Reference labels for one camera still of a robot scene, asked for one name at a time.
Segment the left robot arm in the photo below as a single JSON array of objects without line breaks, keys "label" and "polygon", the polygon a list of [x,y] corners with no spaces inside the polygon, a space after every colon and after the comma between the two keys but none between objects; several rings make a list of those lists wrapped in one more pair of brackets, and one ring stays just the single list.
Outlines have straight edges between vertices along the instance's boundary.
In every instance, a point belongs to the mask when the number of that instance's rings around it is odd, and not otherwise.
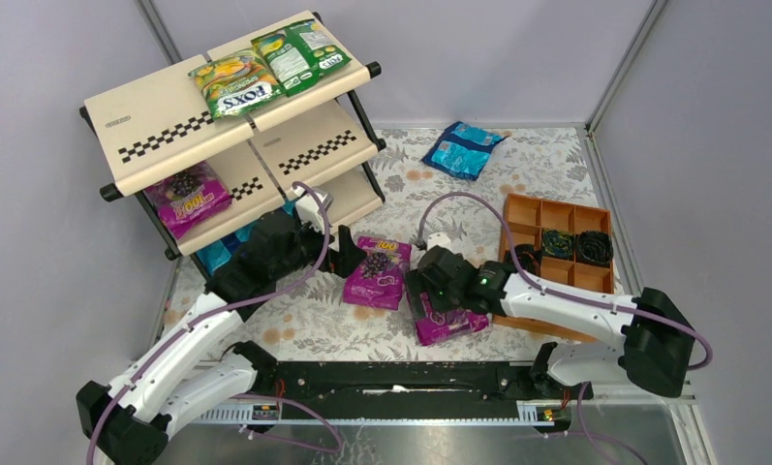
[{"label": "left robot arm", "polygon": [[300,269],[347,278],[361,264],[365,253],[348,226],[326,235],[320,224],[282,209],[264,214],[168,336],[108,384],[90,381],[78,391],[87,463],[151,464],[180,429],[220,402],[282,385],[277,359],[254,342],[239,342],[216,365],[189,374],[216,342],[283,294],[279,280]]}]

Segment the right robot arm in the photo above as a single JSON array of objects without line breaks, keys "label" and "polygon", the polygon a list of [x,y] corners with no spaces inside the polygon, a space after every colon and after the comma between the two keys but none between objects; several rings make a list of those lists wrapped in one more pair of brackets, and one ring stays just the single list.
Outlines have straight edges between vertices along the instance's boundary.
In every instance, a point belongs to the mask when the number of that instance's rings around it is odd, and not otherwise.
[{"label": "right robot arm", "polygon": [[595,293],[538,277],[513,263],[473,266],[435,246],[408,273],[420,302],[436,313],[531,319],[592,337],[576,345],[547,344],[531,368],[543,387],[628,381],[652,394],[681,395],[696,331],[668,295]]}]

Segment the green Fox's candy bag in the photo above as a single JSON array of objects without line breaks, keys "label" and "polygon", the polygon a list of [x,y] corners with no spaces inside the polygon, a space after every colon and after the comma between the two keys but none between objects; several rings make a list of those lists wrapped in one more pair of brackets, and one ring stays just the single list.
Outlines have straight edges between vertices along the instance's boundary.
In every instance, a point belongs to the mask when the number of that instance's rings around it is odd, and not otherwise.
[{"label": "green Fox's candy bag", "polygon": [[250,47],[198,66],[188,77],[214,119],[243,116],[285,96],[283,86]]},{"label": "green Fox's candy bag", "polygon": [[287,97],[304,92],[351,63],[316,20],[290,23],[252,41]]}]

